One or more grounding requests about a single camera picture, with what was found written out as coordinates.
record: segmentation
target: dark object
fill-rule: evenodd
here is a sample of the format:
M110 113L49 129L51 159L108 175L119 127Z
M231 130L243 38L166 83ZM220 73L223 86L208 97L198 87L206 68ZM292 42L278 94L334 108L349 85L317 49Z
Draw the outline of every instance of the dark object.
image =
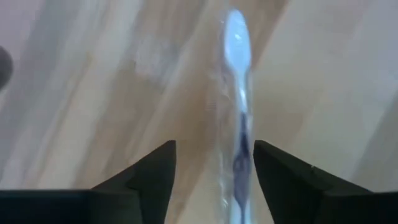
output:
M163 224L175 163L168 141L91 190L0 191L0 223Z
M0 90L4 88L11 78L14 66L11 55L0 46Z
M398 223L398 193L373 193L264 142L254 164L275 224Z

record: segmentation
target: toothbrush head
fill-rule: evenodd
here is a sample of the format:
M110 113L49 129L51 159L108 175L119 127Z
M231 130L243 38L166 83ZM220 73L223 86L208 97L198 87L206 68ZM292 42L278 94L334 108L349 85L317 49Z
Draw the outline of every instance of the toothbrush head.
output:
M224 31L224 57L228 67L239 75L245 75L251 66L249 31L242 13L229 12Z

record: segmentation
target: white toothbrush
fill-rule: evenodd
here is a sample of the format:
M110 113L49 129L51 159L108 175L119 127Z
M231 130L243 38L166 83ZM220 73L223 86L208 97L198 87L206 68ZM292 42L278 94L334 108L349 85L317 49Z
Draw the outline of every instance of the white toothbrush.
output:
M228 14L224 31L224 57L235 79L236 135L233 153L233 198L230 224L251 224L249 192L251 186L251 151L248 127L247 77L251 66L248 28L241 12Z

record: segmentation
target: clear plastic wrap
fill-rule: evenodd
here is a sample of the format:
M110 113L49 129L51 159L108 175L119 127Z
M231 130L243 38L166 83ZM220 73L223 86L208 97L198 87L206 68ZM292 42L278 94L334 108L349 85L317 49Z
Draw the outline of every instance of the clear plastic wrap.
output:
M251 46L243 15L225 13L216 81L216 150L219 159L221 223L256 223L252 215Z

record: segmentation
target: wooden surface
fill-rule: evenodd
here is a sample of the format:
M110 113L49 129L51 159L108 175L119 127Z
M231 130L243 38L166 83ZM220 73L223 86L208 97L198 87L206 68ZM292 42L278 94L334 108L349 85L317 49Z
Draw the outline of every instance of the wooden surface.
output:
M217 223L211 77L231 7L251 33L254 137L398 189L394 0L1 1L16 71L0 94L0 187L92 187L176 139L167 223ZM272 223L256 179L253 194Z

